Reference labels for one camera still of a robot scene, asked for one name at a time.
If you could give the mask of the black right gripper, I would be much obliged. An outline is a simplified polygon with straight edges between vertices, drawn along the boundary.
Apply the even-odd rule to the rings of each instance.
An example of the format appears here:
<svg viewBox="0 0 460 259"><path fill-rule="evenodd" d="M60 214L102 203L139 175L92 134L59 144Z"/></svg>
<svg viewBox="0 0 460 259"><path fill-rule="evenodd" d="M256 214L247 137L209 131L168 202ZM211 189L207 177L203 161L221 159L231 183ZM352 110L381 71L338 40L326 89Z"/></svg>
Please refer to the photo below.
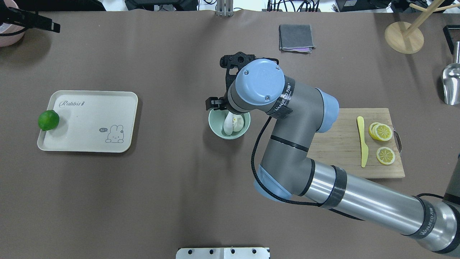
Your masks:
<svg viewBox="0 0 460 259"><path fill-rule="evenodd" d="M229 102L228 95L223 97L209 97L206 100L206 110L228 110L230 113L234 113L234 110Z"/></svg>

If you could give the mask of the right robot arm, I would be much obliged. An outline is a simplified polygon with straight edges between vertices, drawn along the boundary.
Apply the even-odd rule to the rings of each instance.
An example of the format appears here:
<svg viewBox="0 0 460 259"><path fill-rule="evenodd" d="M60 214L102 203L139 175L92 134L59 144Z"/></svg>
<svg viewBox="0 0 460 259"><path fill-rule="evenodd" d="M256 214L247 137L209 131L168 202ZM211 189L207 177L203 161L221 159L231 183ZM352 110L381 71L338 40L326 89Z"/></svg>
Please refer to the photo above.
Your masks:
<svg viewBox="0 0 460 259"><path fill-rule="evenodd" d="M284 75L278 60L238 52L225 55L226 93L209 97L207 110L245 114L261 110L276 123L258 169L257 190L280 202L302 205L292 196L353 219L381 225L417 241L436 254L459 257L459 164L441 201L407 196L344 169L308 157L316 133L338 118L339 103L322 90Z"/></svg>

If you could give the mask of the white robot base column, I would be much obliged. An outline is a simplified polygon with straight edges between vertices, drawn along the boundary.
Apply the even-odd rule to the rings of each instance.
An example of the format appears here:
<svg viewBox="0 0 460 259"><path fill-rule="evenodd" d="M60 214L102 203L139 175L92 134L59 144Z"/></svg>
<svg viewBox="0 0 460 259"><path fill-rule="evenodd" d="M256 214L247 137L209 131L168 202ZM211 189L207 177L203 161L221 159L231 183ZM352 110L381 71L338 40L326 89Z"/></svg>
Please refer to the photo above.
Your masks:
<svg viewBox="0 0 460 259"><path fill-rule="evenodd" d="M176 259L270 259L270 249L266 247L205 247L182 248Z"/></svg>

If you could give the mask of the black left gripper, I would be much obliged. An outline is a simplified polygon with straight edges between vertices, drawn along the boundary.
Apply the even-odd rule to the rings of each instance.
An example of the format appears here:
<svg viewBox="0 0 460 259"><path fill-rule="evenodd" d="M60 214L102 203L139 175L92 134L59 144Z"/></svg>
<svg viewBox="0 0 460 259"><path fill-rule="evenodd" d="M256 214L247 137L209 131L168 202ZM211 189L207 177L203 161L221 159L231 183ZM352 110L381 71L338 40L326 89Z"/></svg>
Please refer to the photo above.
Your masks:
<svg viewBox="0 0 460 259"><path fill-rule="evenodd" d="M0 6L0 23L18 25L28 28L39 28L43 31L60 33L60 24L53 22L50 18L36 18L27 21L28 13L15 7Z"/></svg>

